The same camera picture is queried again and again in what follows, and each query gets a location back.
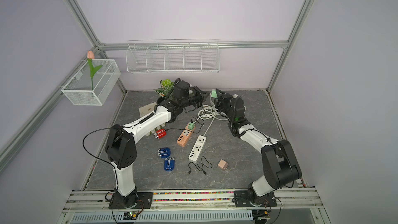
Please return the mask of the red electric shaver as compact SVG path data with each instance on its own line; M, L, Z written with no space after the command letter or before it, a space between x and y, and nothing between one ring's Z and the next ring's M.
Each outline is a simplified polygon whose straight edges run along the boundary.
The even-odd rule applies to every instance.
M154 133L154 137L155 137L156 139L161 139L161 138L164 137L164 136L166 136L166 131L165 131L165 129L157 130L157 131Z

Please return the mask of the green charger adapter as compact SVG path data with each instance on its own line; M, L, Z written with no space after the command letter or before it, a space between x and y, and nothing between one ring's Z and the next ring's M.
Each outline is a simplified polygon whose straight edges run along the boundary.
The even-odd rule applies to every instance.
M194 130L195 129L195 123L194 122L189 122L188 123L188 129L189 130Z
M212 89L212 91L211 91L211 97L214 98L214 99L217 99L217 98L218 98L218 94L217 94L217 90L216 90L216 89Z

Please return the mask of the green charger adapter top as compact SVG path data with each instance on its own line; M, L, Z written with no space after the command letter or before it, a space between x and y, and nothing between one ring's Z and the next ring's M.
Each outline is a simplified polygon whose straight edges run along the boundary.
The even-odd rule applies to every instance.
M188 123L188 129L189 130L194 130L195 129L195 123L194 122L189 122Z

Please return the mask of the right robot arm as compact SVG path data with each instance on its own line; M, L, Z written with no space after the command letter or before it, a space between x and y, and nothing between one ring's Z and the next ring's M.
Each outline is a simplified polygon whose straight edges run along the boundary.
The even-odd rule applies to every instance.
M217 112L228 119L232 135L247 142L261 154L263 175L250 183L247 190L251 204L264 203L267 195L302 177L290 142L273 139L256 129L245 117L244 101L239 95L215 89L211 97Z

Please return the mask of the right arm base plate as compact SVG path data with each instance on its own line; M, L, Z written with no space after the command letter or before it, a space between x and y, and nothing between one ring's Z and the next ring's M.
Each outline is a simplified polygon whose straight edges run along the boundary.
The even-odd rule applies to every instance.
M257 196L256 193L250 189L234 191L232 202L236 207L275 207L277 206L276 197L273 192L265 194L264 196Z

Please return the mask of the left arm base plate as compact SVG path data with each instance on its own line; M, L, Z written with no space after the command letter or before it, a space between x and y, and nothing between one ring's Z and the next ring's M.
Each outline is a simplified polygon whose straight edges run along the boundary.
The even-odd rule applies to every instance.
M119 192L113 194L109 209L149 209L151 208L153 192L132 192L124 197Z

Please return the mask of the white power strip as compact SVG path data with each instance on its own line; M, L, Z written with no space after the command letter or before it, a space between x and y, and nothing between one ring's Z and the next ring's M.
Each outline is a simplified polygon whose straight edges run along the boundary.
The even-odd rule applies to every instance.
M189 154L188 159L190 162L197 162L197 160L201 154L201 151L204 147L205 142L206 142L206 137L199 135L190 154Z

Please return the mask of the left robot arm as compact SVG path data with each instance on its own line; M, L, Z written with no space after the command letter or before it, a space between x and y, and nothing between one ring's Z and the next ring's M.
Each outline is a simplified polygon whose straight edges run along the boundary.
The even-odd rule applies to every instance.
M191 86L178 78L174 81L171 91L158 98L152 112L131 123L115 124L107 128L107 160L98 159L113 168L116 180L113 199L121 201L121 208L134 208L141 201L133 176L133 163L137 158L136 144L157 127L174 122L186 108L193 106L194 109L198 109L208 96L208 91Z

